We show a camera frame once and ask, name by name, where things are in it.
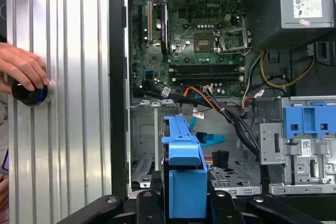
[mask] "power supply unit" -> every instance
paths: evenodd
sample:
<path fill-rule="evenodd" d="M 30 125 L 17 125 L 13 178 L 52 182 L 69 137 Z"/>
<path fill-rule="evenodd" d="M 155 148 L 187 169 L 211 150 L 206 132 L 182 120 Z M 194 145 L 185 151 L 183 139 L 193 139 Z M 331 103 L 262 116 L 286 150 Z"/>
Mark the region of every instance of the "power supply unit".
<path fill-rule="evenodd" d="M 295 48 L 334 27 L 334 0 L 244 0 L 259 48 Z"/>

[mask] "ribbed metal panel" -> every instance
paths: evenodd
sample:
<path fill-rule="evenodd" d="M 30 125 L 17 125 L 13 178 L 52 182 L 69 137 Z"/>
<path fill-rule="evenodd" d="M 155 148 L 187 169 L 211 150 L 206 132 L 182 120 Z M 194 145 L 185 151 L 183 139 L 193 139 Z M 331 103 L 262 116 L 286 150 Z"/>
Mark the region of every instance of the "ribbed metal panel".
<path fill-rule="evenodd" d="M 108 0 L 7 0 L 7 26 L 55 86 L 48 106 L 8 102 L 10 223 L 56 223 L 111 193 Z"/>

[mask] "dell logo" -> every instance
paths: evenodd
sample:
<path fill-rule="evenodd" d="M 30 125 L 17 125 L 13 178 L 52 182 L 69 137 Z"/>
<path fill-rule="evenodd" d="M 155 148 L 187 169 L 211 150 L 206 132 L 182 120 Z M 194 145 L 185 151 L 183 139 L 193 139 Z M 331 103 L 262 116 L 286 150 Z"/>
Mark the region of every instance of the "dell logo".
<path fill-rule="evenodd" d="M 219 7 L 219 4 L 207 4 L 207 7 L 210 8 L 210 7 Z"/>

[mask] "motherboard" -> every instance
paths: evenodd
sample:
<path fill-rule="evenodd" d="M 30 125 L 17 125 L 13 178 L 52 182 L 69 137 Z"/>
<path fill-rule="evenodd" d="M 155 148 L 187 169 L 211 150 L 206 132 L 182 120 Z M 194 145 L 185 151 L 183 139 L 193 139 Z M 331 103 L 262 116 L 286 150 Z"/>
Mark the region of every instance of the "motherboard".
<path fill-rule="evenodd" d="M 242 0 L 132 0 L 132 84 L 183 93 L 210 87 L 218 97 L 244 92 L 249 34 Z"/>

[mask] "purple object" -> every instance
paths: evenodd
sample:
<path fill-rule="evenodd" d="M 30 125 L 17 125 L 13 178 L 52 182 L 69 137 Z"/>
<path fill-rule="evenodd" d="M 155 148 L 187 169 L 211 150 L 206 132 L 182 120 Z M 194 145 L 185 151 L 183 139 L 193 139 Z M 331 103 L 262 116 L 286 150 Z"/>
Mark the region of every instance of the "purple object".
<path fill-rule="evenodd" d="M 3 169 L 3 170 L 7 170 L 7 171 L 8 171 L 8 169 L 9 169 L 8 150 L 7 150 L 7 152 L 6 152 L 5 160 L 4 160 L 3 164 L 2 164 L 2 169 Z"/>

